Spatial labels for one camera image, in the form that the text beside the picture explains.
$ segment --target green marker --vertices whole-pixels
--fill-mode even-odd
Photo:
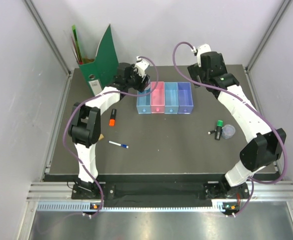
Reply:
[[[215,138],[214,138],[215,140],[220,140],[222,127],[223,127],[223,121],[218,120],[216,124],[216,129],[215,129]]]
[[[77,54],[78,54],[78,56],[77,56],[78,60],[79,60],[79,62],[81,62],[83,64],[83,60],[82,60],[82,56],[81,56],[81,52],[80,52],[80,47],[79,47],[79,40],[78,40],[78,36],[77,36],[76,25],[72,26],[72,32],[73,32],[75,46],[76,46],[76,50],[77,50]]]

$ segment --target blue marker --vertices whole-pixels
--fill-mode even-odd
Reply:
[[[129,148],[128,145],[120,144],[120,143],[117,143],[117,142],[114,142],[114,141],[108,141],[108,143],[109,143],[109,144],[117,145],[117,146],[122,147],[122,148],[125,148],[125,149],[128,149],[128,148]]]

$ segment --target small purple object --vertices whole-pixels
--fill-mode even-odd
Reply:
[[[193,110],[191,84],[189,82],[178,82],[178,114],[190,114]]]

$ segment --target orange marker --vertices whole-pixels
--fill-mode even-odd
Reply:
[[[108,123],[110,127],[113,127],[116,124],[116,115],[117,115],[117,110],[113,108],[111,112],[111,116],[110,116],[110,121]]]

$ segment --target white wall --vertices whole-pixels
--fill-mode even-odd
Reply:
[[[181,41],[204,43],[223,53],[228,64],[246,65],[268,28],[280,0],[33,0],[69,68],[71,26],[80,30],[87,52],[95,53],[111,23],[121,62],[148,56],[157,65],[172,65],[172,51]],[[178,63],[195,62],[187,48]]]
[[[293,1],[251,71],[265,116],[286,131],[293,180]]]
[[[23,1],[0,0],[0,240],[39,180],[66,79]]]

